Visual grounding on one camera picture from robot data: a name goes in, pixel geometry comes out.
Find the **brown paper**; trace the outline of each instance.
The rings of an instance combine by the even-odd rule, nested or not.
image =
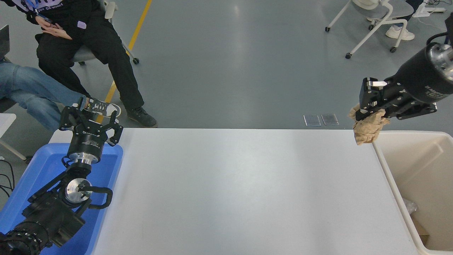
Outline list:
[[[357,121],[356,111],[359,109],[360,106],[359,104],[357,104],[350,110],[348,114],[348,116],[355,121],[353,129],[357,145],[373,142],[377,139],[379,132],[382,130],[383,126],[390,123],[390,120],[383,117],[386,113],[384,109],[380,109],[379,111],[373,113],[365,119]]]

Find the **white sneaker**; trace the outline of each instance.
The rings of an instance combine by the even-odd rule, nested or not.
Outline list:
[[[116,116],[121,114],[121,108],[114,103],[106,103],[96,98],[90,98],[88,100],[88,106],[85,108],[86,111],[97,113],[104,117],[110,117],[114,111]]]
[[[387,30],[386,35],[390,38],[398,39],[400,32],[403,33],[401,35],[401,40],[410,41],[415,38],[415,34],[407,31],[407,29],[401,28],[400,30],[396,30],[394,26],[391,26],[389,30]]]

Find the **white desk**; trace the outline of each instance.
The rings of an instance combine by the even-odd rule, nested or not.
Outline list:
[[[351,130],[125,128],[120,145],[94,255],[418,254]]]

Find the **chair leg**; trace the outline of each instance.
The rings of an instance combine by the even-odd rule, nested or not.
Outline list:
[[[406,27],[407,27],[407,20],[400,19],[400,20],[394,20],[394,22],[395,23],[403,23],[403,27],[400,30],[400,35],[398,36],[398,39],[396,40],[396,43],[395,43],[395,48],[397,48],[400,45],[401,37],[403,35],[403,30],[406,29]]]
[[[7,148],[10,152],[14,153],[20,159],[22,159],[24,161],[27,160],[27,158],[24,155],[20,154],[20,152],[13,149],[9,144],[5,143],[2,139],[0,139],[0,144],[3,145],[5,148]]]
[[[360,41],[360,43],[357,44],[357,46],[356,46],[355,48],[353,48],[353,49],[348,53],[348,54],[350,55],[349,58],[351,57],[351,55],[353,55],[353,54],[360,48],[360,46],[362,46],[362,45],[366,42],[366,40],[368,40],[368,38],[370,38],[370,37],[374,34],[374,32],[376,32],[376,31],[379,29],[380,26],[381,26],[381,22],[378,22],[377,25],[373,28],[373,30],[371,30],[371,31],[365,36],[365,38],[363,38],[362,41]]]
[[[127,53],[129,53],[129,56],[132,57],[132,62],[134,62],[134,64],[138,64],[140,60],[132,54],[132,51],[129,49],[129,47],[127,47],[127,45],[123,41],[121,41],[121,43],[123,44],[123,47],[127,51]]]
[[[330,24],[326,27],[326,32],[330,31],[330,28],[335,24],[335,22],[340,18],[340,16],[343,14],[344,11],[348,8],[348,6],[351,4],[351,0],[349,0],[346,5],[341,9],[341,11],[335,16],[335,18],[330,22]]]

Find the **black shoe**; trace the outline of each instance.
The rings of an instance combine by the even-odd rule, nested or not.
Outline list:
[[[141,125],[148,127],[148,128],[156,128],[157,121],[146,111],[143,107],[138,107],[132,110],[126,110],[127,117],[130,119],[135,120],[136,122],[140,123]]]

